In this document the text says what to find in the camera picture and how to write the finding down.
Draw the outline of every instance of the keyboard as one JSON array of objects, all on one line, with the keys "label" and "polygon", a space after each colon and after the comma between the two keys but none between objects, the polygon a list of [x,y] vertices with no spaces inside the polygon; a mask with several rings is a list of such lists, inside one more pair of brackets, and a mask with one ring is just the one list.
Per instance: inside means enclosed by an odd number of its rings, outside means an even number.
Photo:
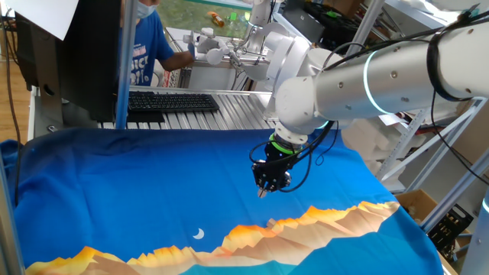
[{"label": "keyboard", "polygon": [[132,112],[192,112],[216,110],[219,110],[219,106],[211,95],[129,92],[129,111]]}]

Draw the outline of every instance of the hand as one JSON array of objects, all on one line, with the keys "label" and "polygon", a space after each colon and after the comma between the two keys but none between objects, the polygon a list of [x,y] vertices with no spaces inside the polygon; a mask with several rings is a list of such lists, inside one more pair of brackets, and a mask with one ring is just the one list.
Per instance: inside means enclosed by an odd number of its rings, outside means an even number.
[{"label": "hand", "polygon": [[196,47],[193,45],[193,43],[188,43],[187,48],[189,49],[190,54],[192,54],[193,59],[196,59]]}]

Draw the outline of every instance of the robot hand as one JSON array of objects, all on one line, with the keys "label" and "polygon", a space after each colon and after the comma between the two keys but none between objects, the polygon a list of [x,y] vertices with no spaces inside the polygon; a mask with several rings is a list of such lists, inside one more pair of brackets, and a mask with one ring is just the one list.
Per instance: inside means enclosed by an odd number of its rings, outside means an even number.
[{"label": "robot hand", "polygon": [[215,37],[210,27],[204,27],[197,38],[193,32],[183,36],[183,42],[189,44],[189,51],[195,60],[207,61],[211,65],[221,63],[224,55],[230,52],[224,41]]},{"label": "robot hand", "polygon": [[262,144],[266,144],[266,160],[253,160],[252,154],[254,150],[250,154],[250,158],[253,161],[251,170],[253,171],[254,181],[259,188],[258,196],[263,198],[268,192],[272,193],[277,190],[287,192],[288,190],[284,190],[284,188],[288,187],[292,180],[287,171],[291,170],[300,161],[300,152],[303,149],[302,144],[287,142],[277,133],[273,133],[270,136],[270,140]]}]

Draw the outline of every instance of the cable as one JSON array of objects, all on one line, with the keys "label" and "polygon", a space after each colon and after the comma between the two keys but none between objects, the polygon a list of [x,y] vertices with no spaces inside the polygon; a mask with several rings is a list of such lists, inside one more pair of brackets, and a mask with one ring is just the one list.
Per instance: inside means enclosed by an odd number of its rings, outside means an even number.
[{"label": "cable", "polygon": [[339,50],[347,47],[347,46],[350,46],[350,45],[357,45],[357,46],[360,46],[360,47],[363,47],[365,49],[365,46],[363,44],[360,44],[360,43],[357,43],[357,42],[347,42],[347,43],[344,43],[344,44],[341,44],[339,46],[337,46],[329,55],[328,57],[326,58],[326,60],[324,61],[324,64],[322,65],[322,69],[319,71],[319,73],[316,74],[314,80],[317,80],[319,75],[324,72],[326,69],[326,66],[328,65],[328,62],[329,60],[331,59],[331,57],[333,57],[333,55],[335,53],[338,53]]},{"label": "cable", "polygon": [[270,2],[270,15],[268,16],[268,23],[272,22],[272,14],[274,13],[276,3],[277,3],[277,0],[272,0]]},{"label": "cable", "polygon": [[333,146],[335,146],[336,143],[336,138],[338,137],[338,132],[339,132],[339,122],[336,123],[336,132],[335,132],[335,138],[333,138],[333,142],[331,145],[329,145],[328,149],[324,150],[322,153],[319,154],[319,156],[316,158],[316,166],[321,166],[322,163],[324,163],[324,154],[328,153]]},{"label": "cable", "polygon": [[292,166],[295,165],[296,163],[298,163],[299,161],[301,161],[304,157],[307,157],[309,154],[311,154],[314,149],[316,149],[318,147],[319,144],[321,144],[322,140],[324,140],[325,136],[328,134],[329,130],[331,129],[332,125],[334,124],[335,122],[334,121],[330,121],[323,129],[322,129],[322,132],[321,134],[319,134],[319,136],[314,139],[313,142],[307,144],[302,150],[298,150],[295,154],[291,154],[290,156],[287,156],[287,157],[284,157],[280,160],[274,160],[274,161],[270,161],[268,163],[260,163],[258,160],[254,160],[253,159],[253,153],[261,146],[265,145],[265,144],[270,144],[272,142],[275,142],[275,143],[278,143],[278,144],[282,144],[283,147],[287,147],[287,144],[285,143],[280,143],[278,141],[264,141],[258,145],[256,145],[255,147],[253,147],[250,151],[250,154],[249,154],[249,158],[251,160],[252,163],[259,163],[261,166],[268,166],[268,165],[272,165],[272,164],[276,164],[276,163],[279,163],[279,162],[284,162],[284,161],[290,161],[292,160],[293,158],[299,156],[300,154],[302,154],[303,152],[305,152],[306,150],[308,150],[303,156],[301,157],[298,157],[294,163],[292,163]]},{"label": "cable", "polygon": [[[489,11],[486,11],[486,12],[483,12],[479,15],[474,16],[472,18],[472,20],[465,27],[472,26],[474,24],[482,24],[482,23],[488,22],[489,18],[485,18],[486,16],[489,16]],[[370,53],[371,51],[380,50],[380,49],[383,49],[383,48],[388,47],[390,45],[394,45],[394,44],[399,43],[399,42],[405,42],[405,41],[411,41],[411,40],[416,41],[417,40],[416,38],[425,37],[428,35],[435,34],[437,31],[440,31],[441,29],[442,29],[442,27],[438,27],[436,29],[421,31],[417,34],[411,34],[411,35],[408,35],[406,37],[402,37],[399,39],[387,40],[387,41],[380,42],[379,44],[375,44],[374,46],[369,47],[368,49],[361,50],[357,53],[354,53],[352,55],[349,55],[349,56],[343,58],[342,60],[339,60],[339,61],[333,63],[330,67],[328,67],[328,70],[333,69],[333,68],[345,63],[346,61],[352,60],[355,57],[359,57],[359,56],[362,56],[366,53]]]},{"label": "cable", "polygon": [[7,40],[7,30],[5,30],[5,22],[3,16],[0,15],[0,20],[2,21],[3,30],[3,43],[5,45],[5,52],[7,58],[7,90],[8,90],[8,103],[10,104],[10,112],[12,114],[12,119],[14,120],[15,133],[17,135],[17,171],[15,174],[15,206],[18,205],[18,181],[21,174],[21,131],[18,127],[17,116],[15,115],[14,99],[12,97],[12,87],[10,82],[10,57],[8,56],[8,40]]},{"label": "cable", "polygon": [[10,34],[12,36],[12,39],[14,40],[12,42],[14,44],[14,53],[15,53],[15,56],[17,56],[17,47],[15,46],[16,43],[15,43],[15,39],[14,39],[14,28],[12,28],[12,26],[10,25],[10,20],[8,20],[8,14],[10,13],[10,11],[12,11],[11,8],[7,11],[7,13],[5,14],[5,17],[7,19],[8,28],[10,29]]},{"label": "cable", "polygon": [[236,80],[238,80],[238,77],[243,73],[244,71],[241,71],[238,73],[238,71],[235,69],[235,80],[232,82],[231,85],[231,91],[235,88]]},{"label": "cable", "polygon": [[450,146],[450,144],[448,142],[446,142],[445,138],[443,138],[443,136],[440,134],[440,132],[438,131],[438,126],[436,126],[435,124],[435,116],[434,116],[434,107],[435,107],[435,97],[436,97],[436,90],[433,91],[433,100],[431,102],[431,122],[432,122],[432,125],[435,129],[435,133],[440,137],[440,140],[442,140],[443,144],[445,144],[445,146],[453,153],[453,155],[458,159],[458,161],[460,161],[460,163],[465,167],[465,169],[467,169],[468,172],[470,172],[472,175],[474,175],[475,177],[477,177],[481,182],[485,183],[486,185],[489,186],[489,182],[485,179],[483,179],[481,176],[477,175],[466,163],[465,161],[458,155],[458,152],[453,149],[452,146]]},{"label": "cable", "polygon": [[431,101],[431,121],[433,128],[435,130],[435,133],[440,137],[440,140],[443,142],[443,144],[453,153],[453,155],[460,161],[460,163],[467,169],[468,172],[470,172],[472,175],[477,177],[481,182],[485,183],[486,185],[489,186],[489,182],[483,179],[481,176],[477,175],[466,163],[465,161],[458,155],[458,152],[453,149],[452,146],[443,138],[443,136],[440,134],[438,131],[438,128],[435,123],[435,99],[436,99],[436,94],[438,93],[441,97],[445,99],[454,99],[456,101],[461,101],[464,99],[457,99],[455,97],[452,97],[449,95],[445,89],[442,87],[440,81],[439,81],[439,76],[438,76],[438,62],[439,62],[439,51],[438,51],[438,43],[441,40],[442,36],[446,33],[448,30],[456,29],[456,28],[461,28],[465,27],[465,25],[470,25],[471,23],[477,21],[479,18],[484,18],[485,16],[489,15],[489,11],[486,11],[478,16],[471,17],[470,12],[466,11],[463,14],[458,16],[458,20],[443,29],[437,31],[435,35],[431,38],[429,41],[429,46],[428,46],[428,51],[426,55],[426,65],[428,67],[428,72],[429,72],[429,78],[430,81],[434,87],[433,90],[433,99]]},{"label": "cable", "polygon": [[243,86],[239,89],[240,91],[242,91],[244,88],[245,88],[245,85],[246,85],[246,82],[249,80],[250,78],[249,77],[246,77],[243,82],[243,80],[239,83],[241,85],[241,83],[243,83]]},{"label": "cable", "polygon": [[306,182],[307,177],[309,176],[309,172],[311,170],[311,163],[312,163],[312,161],[313,161],[313,155],[310,154],[309,155],[309,162],[307,164],[306,175],[304,175],[303,180],[301,180],[299,184],[297,184],[296,186],[294,186],[291,189],[281,189],[281,188],[279,188],[278,190],[281,191],[282,193],[290,193],[292,191],[296,191],[297,189],[299,189],[299,187],[301,187]]},{"label": "cable", "polygon": [[[7,22],[8,22],[7,15],[8,15],[8,13],[10,12],[10,10],[11,10],[11,8],[10,8],[10,9],[7,11],[7,13],[5,14],[5,20],[6,20]],[[8,54],[8,51],[10,50],[10,52],[11,52],[11,54],[12,54],[12,59],[13,59],[13,61],[14,61],[14,62],[15,62],[17,65],[18,65],[18,61],[17,61],[17,60],[14,58],[14,53],[15,53],[15,52],[14,52],[14,49],[12,48],[12,45],[10,44],[10,41],[8,40],[8,36],[7,36],[7,35],[8,35],[8,33],[7,33],[7,30],[6,30],[7,25],[5,24],[4,17],[3,17],[3,16],[1,16],[1,17],[2,17],[2,29],[4,30],[4,32],[3,32],[3,33],[4,33],[4,35],[5,35],[5,40],[7,41],[7,42],[6,42],[6,45],[5,45],[5,51],[6,51],[6,52],[7,52],[7,54]]]}]

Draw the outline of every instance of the white paper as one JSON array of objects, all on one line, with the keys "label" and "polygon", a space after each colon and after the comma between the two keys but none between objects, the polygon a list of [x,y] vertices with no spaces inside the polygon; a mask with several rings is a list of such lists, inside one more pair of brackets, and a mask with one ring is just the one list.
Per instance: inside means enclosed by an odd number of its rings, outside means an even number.
[{"label": "white paper", "polygon": [[50,34],[64,40],[78,0],[5,0],[5,3]]},{"label": "white paper", "polygon": [[379,118],[386,126],[391,126],[391,125],[395,125],[396,123],[406,122],[402,118],[399,118],[397,115],[379,115]]}]

